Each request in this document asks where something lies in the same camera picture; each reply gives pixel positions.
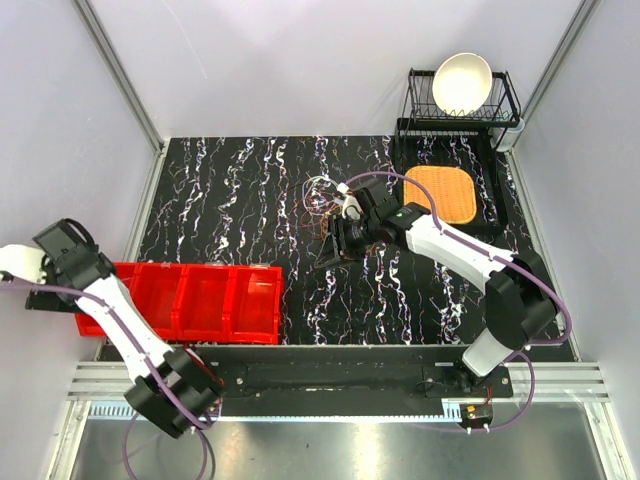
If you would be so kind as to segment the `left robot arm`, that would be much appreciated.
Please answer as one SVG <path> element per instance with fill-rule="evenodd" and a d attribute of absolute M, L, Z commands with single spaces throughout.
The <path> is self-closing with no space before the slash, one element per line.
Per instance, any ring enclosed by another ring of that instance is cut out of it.
<path fill-rule="evenodd" d="M 155 333 L 84 226 L 61 219 L 33 241 L 43 251 L 44 290 L 91 316 L 120 353 L 132 381 L 125 399 L 136 413 L 173 438 L 210 428 L 209 408 L 223 394 L 216 372 Z"/>

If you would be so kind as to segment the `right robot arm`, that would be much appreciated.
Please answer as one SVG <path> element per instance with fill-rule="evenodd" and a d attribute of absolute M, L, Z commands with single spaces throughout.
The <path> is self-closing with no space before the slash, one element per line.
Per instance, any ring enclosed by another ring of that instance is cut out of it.
<path fill-rule="evenodd" d="M 490 375 L 526 346 L 561 311 L 546 266 L 534 251 L 522 254 L 486 244 L 441 220 L 435 206 L 402 204 L 381 172 L 340 184 L 340 209 L 327 220 L 318 269 L 355 263 L 376 243 L 395 245 L 453 270 L 484 297 L 486 326 L 454 364 L 453 386 L 476 396 Z"/>

